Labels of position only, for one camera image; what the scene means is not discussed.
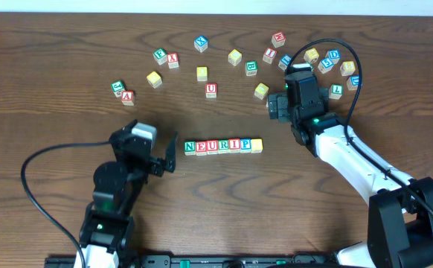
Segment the red U block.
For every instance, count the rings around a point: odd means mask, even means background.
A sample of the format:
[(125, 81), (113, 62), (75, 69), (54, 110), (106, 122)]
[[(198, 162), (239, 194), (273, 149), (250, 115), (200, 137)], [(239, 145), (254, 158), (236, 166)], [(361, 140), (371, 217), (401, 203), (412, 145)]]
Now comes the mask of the red U block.
[(206, 141), (206, 151), (208, 155), (218, 154), (218, 141), (217, 140), (207, 140)]
[(216, 83), (206, 83), (205, 84), (205, 97), (206, 98), (216, 98), (217, 97), (217, 84)]

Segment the green B block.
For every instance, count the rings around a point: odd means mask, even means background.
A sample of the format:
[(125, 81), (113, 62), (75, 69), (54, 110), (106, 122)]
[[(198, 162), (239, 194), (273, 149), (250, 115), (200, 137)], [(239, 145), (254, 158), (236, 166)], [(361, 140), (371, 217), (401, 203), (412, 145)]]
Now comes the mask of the green B block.
[(258, 71), (258, 65), (256, 60), (247, 61), (245, 64), (246, 76), (255, 76)]

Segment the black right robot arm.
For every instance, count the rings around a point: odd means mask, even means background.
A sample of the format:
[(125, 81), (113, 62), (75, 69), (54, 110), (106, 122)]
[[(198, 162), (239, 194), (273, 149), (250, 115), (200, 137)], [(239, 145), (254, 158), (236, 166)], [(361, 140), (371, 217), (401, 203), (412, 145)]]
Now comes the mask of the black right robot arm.
[(340, 267), (433, 265), (433, 179), (414, 179), (364, 144), (321, 93), (271, 94), (269, 117), (336, 169), (368, 204), (368, 238), (334, 254)]

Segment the blue P block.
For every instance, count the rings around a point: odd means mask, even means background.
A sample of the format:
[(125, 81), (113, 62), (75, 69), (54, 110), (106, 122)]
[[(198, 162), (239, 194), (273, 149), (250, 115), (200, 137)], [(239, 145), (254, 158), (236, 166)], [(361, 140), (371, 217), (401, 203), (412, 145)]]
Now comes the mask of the blue P block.
[(250, 153), (251, 152), (251, 139), (250, 138), (241, 138), (240, 139), (240, 152), (241, 153)]

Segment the green R block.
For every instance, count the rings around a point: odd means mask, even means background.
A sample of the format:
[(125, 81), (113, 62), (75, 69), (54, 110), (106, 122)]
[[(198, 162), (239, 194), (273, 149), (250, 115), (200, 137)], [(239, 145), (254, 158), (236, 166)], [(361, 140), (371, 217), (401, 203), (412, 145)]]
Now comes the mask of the green R block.
[(228, 139), (223, 139), (218, 141), (218, 154), (229, 153), (229, 143)]

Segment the green N block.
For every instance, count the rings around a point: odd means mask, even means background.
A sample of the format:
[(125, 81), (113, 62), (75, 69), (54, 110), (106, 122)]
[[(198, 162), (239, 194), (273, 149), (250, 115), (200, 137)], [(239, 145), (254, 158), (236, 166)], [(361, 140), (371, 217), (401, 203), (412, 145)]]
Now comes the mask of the green N block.
[(184, 152), (186, 156), (193, 156), (196, 154), (196, 142), (186, 141), (184, 143)]

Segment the red E block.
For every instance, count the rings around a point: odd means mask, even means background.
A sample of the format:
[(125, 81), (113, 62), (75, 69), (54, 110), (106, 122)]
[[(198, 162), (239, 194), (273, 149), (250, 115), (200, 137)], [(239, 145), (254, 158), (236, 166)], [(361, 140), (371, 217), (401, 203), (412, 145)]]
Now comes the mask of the red E block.
[(197, 156), (205, 156), (207, 154), (208, 154), (207, 142), (206, 141), (197, 141), (196, 142), (196, 155)]

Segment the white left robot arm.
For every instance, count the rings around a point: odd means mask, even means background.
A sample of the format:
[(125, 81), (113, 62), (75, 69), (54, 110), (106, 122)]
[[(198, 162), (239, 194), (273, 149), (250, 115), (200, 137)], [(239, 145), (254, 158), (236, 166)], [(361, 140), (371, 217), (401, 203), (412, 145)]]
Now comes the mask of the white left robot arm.
[(132, 208), (148, 177), (176, 168), (174, 135), (165, 157), (151, 155), (157, 130), (134, 120), (109, 137), (115, 160), (101, 164), (93, 175), (92, 207), (80, 229), (75, 267), (140, 267), (138, 253), (129, 247), (135, 227)]

